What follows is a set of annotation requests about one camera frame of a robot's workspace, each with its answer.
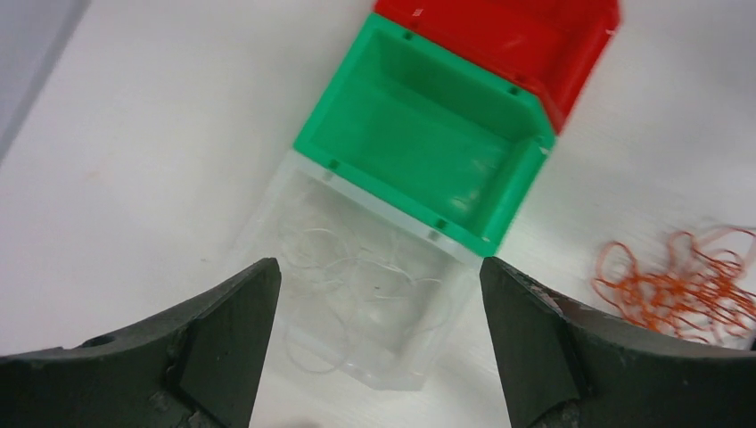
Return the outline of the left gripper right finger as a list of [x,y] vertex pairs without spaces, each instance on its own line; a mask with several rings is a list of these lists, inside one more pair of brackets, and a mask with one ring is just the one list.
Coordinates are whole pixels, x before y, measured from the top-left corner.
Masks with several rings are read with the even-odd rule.
[[753,351],[631,325],[495,257],[480,280],[512,426],[754,426]]

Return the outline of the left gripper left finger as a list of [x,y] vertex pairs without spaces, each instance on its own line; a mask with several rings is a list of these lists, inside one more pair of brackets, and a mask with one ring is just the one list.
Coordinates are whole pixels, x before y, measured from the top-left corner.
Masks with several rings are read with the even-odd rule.
[[2,426],[248,426],[281,282],[276,259],[261,259],[75,348],[2,357]]

